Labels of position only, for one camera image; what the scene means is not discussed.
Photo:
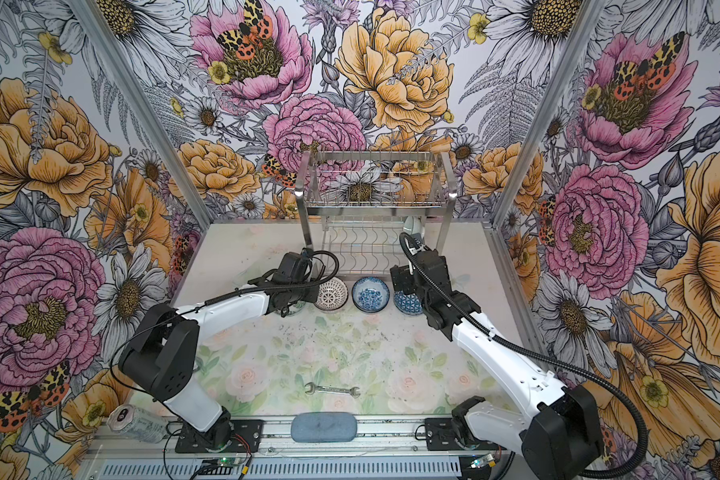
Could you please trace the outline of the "white maroon triangle bowl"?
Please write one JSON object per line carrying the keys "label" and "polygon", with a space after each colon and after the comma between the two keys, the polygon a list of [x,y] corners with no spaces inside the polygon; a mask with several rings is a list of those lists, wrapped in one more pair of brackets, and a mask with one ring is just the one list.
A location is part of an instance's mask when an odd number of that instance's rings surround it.
{"label": "white maroon triangle bowl", "polygon": [[349,290],[345,282],[334,277],[319,286],[314,305],[321,311],[336,311],[346,304],[348,297]]}

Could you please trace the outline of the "blue floral porcelain bowl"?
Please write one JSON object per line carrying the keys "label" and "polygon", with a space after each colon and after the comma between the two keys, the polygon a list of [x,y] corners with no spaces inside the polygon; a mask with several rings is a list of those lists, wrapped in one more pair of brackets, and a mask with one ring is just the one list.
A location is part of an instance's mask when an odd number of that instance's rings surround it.
{"label": "blue floral porcelain bowl", "polygon": [[357,280],[352,286],[351,296],[353,304],[365,313],[378,313],[384,310],[391,298],[387,284],[373,276]]}

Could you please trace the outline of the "mint green glazed bowl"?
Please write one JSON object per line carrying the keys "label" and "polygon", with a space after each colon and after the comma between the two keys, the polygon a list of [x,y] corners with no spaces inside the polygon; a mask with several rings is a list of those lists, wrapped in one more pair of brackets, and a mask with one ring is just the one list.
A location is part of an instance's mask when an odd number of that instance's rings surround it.
{"label": "mint green glazed bowl", "polygon": [[424,244],[425,225],[419,216],[407,216],[403,223],[403,231],[412,236],[419,245]]}

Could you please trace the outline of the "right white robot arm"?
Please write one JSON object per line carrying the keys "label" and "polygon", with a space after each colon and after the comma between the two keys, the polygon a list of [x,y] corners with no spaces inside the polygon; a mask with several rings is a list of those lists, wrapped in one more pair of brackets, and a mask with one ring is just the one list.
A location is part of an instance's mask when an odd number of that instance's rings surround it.
{"label": "right white robot arm", "polygon": [[453,289],[444,256],[407,233],[399,244],[408,260],[404,290],[415,293],[429,326],[477,360],[519,410],[518,419],[503,419],[485,399],[470,399],[455,413],[468,439],[517,452],[539,479],[584,477],[604,450],[594,397],[520,353],[486,311]]}

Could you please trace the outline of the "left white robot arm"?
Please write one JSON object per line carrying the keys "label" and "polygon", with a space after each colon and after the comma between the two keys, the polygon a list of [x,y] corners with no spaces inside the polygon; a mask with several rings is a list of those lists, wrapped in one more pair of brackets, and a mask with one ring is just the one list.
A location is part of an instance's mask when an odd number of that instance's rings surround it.
{"label": "left white robot arm", "polygon": [[162,403],[195,435],[201,448],[219,451],[232,439],[230,414],[201,386],[195,360],[207,339],[264,315],[287,316],[299,303],[313,303],[332,279],[317,252],[288,252],[278,267],[241,288],[192,306],[161,303],[148,309],[118,354],[119,371]]}

